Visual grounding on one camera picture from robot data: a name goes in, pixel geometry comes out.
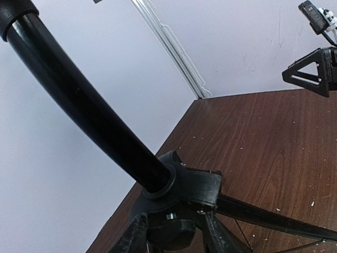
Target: black tube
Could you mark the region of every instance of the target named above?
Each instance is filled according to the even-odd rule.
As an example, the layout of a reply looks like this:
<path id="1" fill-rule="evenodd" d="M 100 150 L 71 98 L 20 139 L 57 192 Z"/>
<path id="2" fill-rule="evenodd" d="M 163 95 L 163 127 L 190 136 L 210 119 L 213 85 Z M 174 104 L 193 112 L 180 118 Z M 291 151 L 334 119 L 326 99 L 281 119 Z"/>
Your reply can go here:
<path id="1" fill-rule="evenodd" d="M 7 41 L 6 35 L 10 26 L 28 13 L 38 15 L 38 10 L 31 0 L 0 0 L 0 36 L 4 41 Z"/>
<path id="2" fill-rule="evenodd" d="M 6 38 L 46 91 L 109 157 L 148 192 L 166 185 L 168 169 L 103 100 L 34 13 L 12 23 Z"/>

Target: white wall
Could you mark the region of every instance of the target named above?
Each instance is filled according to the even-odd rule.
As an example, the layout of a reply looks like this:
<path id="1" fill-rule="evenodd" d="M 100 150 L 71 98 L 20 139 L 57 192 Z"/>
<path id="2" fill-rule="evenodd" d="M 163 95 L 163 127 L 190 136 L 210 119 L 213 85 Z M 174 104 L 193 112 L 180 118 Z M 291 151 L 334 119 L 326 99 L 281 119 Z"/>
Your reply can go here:
<path id="1" fill-rule="evenodd" d="M 35 0 L 40 18 L 155 152 L 194 100 L 128 0 Z M 0 252 L 85 252 L 134 181 L 0 44 Z"/>
<path id="2" fill-rule="evenodd" d="M 297 88 L 282 71 L 330 46 L 299 11 L 303 1 L 152 0 L 214 96 Z M 335 1 L 312 3 L 337 12 Z"/>

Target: brown wood surface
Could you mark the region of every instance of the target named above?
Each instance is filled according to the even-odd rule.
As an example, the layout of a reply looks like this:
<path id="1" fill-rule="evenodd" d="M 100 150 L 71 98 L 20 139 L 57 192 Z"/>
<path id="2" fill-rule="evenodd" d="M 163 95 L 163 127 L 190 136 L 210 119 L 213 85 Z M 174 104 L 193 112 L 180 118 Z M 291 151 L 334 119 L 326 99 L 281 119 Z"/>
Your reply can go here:
<path id="1" fill-rule="evenodd" d="M 197 100 L 158 155 L 169 150 L 176 150 L 188 167 L 221 170 L 224 194 L 337 230 L 337 92 L 329 99 L 295 90 Z M 135 185 L 87 253 L 106 253 L 118 240 L 139 191 Z M 232 219 L 221 219 L 242 237 Z M 241 226 L 254 252 L 313 241 Z M 179 252 L 202 253 L 200 233 Z M 337 244 L 298 252 L 337 252 Z"/>

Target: screw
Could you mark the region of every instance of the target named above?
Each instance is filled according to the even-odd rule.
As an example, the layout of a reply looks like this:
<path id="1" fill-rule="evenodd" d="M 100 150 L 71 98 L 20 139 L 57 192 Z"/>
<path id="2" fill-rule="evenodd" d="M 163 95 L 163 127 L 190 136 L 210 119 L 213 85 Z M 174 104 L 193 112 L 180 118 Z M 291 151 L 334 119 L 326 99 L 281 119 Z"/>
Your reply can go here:
<path id="1" fill-rule="evenodd" d="M 175 213 L 169 213 L 168 215 L 166 215 L 167 220 L 175 220 L 176 218 L 177 218 L 177 214 Z"/>
<path id="2" fill-rule="evenodd" d="M 198 215 L 205 215 L 206 214 L 204 210 L 198 210 L 196 213 Z"/>

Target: cable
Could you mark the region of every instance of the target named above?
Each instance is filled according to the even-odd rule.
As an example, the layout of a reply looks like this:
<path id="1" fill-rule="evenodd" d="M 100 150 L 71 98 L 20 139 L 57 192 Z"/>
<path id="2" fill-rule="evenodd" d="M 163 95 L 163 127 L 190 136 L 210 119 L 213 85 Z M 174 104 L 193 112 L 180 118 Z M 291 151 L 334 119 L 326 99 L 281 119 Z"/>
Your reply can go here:
<path id="1" fill-rule="evenodd" d="M 299 246 L 299 247 L 296 247 L 296 248 L 292 248 L 292 249 L 286 249 L 286 250 L 281 250 L 281 251 L 277 251 L 277 252 L 274 252 L 274 253 L 288 253 L 288 252 L 294 252 L 296 250 L 300 250 L 300 249 L 305 249 L 305 248 L 309 248 L 311 246 L 315 246 L 315 245 L 318 245 L 318 244 L 321 244 L 322 242 L 324 242 L 325 240 L 322 239 L 320 241 L 314 241 L 310 244 L 306 244 L 306 245 L 302 245 L 302 246 Z"/>
<path id="2" fill-rule="evenodd" d="M 337 47 L 337 44 L 334 43 L 334 41 L 328 36 L 326 32 L 323 32 L 322 35 L 331 45 L 333 45 L 334 47 Z"/>
<path id="3" fill-rule="evenodd" d="M 253 252 L 253 248 L 252 248 L 252 246 L 249 244 L 248 239 L 247 239 L 247 237 L 244 235 L 244 233 L 243 233 L 243 231 L 242 231 L 242 229 L 241 229 L 241 227 L 240 227 L 238 221 L 237 221 L 236 219 L 234 219 L 234 220 L 235 220 L 237 226 L 239 227 L 239 229 L 240 229 L 240 231 L 241 231 L 241 234 L 243 235 L 243 238 L 246 240 L 246 242 L 247 242 L 249 248 L 251 249 L 251 252 Z"/>
<path id="4" fill-rule="evenodd" d="M 333 33 L 333 37 L 335 39 L 335 42 L 337 43 L 337 30 L 336 29 L 333 29 L 332 30 L 332 33 Z"/>

